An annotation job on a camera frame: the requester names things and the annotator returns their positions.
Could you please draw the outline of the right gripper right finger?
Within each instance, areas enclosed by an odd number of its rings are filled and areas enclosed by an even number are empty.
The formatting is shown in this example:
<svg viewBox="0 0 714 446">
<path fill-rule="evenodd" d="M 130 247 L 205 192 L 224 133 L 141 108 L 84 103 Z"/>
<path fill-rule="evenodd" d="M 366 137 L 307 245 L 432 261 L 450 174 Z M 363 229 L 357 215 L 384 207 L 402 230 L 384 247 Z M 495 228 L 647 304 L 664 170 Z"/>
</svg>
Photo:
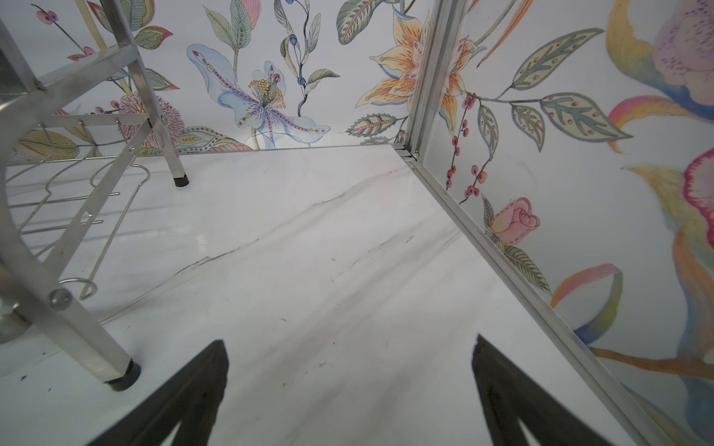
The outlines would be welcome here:
<svg viewBox="0 0 714 446">
<path fill-rule="evenodd" d="M 496 445 L 607 445 L 483 336 L 476 338 L 472 373 L 485 422 Z"/>
</svg>

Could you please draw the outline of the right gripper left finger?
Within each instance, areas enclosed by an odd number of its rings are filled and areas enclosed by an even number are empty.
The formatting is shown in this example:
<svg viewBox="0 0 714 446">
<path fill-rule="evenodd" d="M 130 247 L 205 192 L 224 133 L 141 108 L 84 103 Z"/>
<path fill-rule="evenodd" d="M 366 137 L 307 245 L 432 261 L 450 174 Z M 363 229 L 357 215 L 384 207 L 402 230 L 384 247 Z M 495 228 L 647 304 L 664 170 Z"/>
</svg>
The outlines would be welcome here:
<svg viewBox="0 0 714 446">
<path fill-rule="evenodd" d="M 92 445 L 206 445 L 224 398 L 229 358 L 215 340 Z"/>
</svg>

